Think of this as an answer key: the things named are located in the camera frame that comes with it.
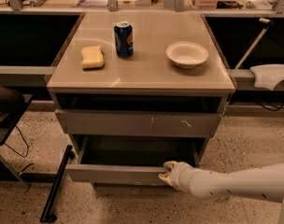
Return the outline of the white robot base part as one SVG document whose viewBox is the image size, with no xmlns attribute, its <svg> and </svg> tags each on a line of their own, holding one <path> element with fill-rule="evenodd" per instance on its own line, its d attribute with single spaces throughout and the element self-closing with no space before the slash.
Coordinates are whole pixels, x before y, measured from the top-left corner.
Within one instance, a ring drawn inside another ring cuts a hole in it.
<svg viewBox="0 0 284 224">
<path fill-rule="evenodd" d="M 254 75 L 254 87 L 273 91 L 284 81 L 284 64 L 264 64 L 252 66 L 250 72 Z"/>
</svg>

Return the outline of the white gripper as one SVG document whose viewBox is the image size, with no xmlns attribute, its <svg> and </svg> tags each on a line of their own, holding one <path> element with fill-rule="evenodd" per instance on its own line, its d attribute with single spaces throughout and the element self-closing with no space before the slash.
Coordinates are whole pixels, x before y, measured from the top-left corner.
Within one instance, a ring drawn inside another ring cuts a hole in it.
<svg viewBox="0 0 284 224">
<path fill-rule="evenodd" d="M 158 177 L 168 186 L 184 192 L 190 192 L 192 177 L 199 172 L 199 169 L 190 166 L 186 162 L 167 161 L 163 167 L 169 172 L 158 174 Z"/>
</svg>

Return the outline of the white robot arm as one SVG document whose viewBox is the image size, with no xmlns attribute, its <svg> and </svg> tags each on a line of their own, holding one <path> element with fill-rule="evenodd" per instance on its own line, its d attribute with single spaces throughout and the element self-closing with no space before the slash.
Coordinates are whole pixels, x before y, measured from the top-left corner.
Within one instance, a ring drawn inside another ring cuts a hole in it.
<svg viewBox="0 0 284 224">
<path fill-rule="evenodd" d="M 284 224 L 284 163 L 231 173 L 194 168 L 186 162 L 167 161 L 158 177 L 174 189 L 199 199 L 230 196 L 281 203 L 278 224 Z"/>
</svg>

